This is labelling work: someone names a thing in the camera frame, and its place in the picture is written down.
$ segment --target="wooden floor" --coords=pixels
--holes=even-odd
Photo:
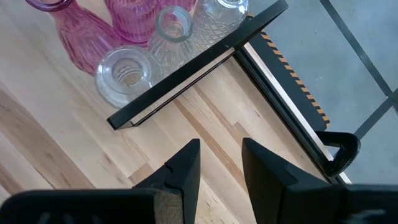
[[[82,1],[109,20],[102,1]],[[255,223],[241,141],[252,137],[320,177],[239,65],[229,59],[139,128],[68,60],[49,15],[0,0],[0,203],[30,189],[130,188],[201,139],[197,223]]]

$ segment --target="black bracket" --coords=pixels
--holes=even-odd
[[[326,165],[325,175],[334,177],[342,173],[354,161],[361,148],[361,142],[354,134],[329,131],[315,131],[326,146],[339,147],[335,158]]]

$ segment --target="concrete floor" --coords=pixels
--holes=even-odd
[[[251,0],[249,12],[273,2]],[[286,2],[265,31],[329,116],[328,130],[361,138],[346,174],[354,183],[398,184],[398,1]],[[338,16],[354,40],[336,25]],[[355,41],[370,63],[361,61]]]

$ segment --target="glass bottle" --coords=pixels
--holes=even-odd
[[[55,20],[63,47],[70,60],[84,72],[95,74],[98,62],[115,47],[121,46],[113,28],[75,0],[26,0],[31,6],[49,12]]]
[[[191,11],[197,0],[159,0],[160,8],[163,9],[167,6],[180,6],[188,12]]]
[[[130,44],[146,47],[155,32],[158,0],[105,0],[105,4],[116,32]]]
[[[248,14],[249,0],[199,0],[193,14],[198,54],[230,34]]]
[[[159,61],[138,46],[123,46],[100,61],[95,84],[110,105],[122,108],[162,80]]]
[[[156,18],[148,51],[160,61],[165,77],[193,58],[191,15],[180,6],[167,6]]]

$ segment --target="clear glass vase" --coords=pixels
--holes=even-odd
[[[197,54],[230,34],[248,14],[249,0],[198,0],[193,14]]]
[[[123,46],[105,55],[95,84],[106,102],[122,108],[162,80],[159,61],[138,46]]]
[[[156,18],[156,32],[148,51],[162,65],[165,77],[193,58],[192,17],[180,6],[168,6]]]

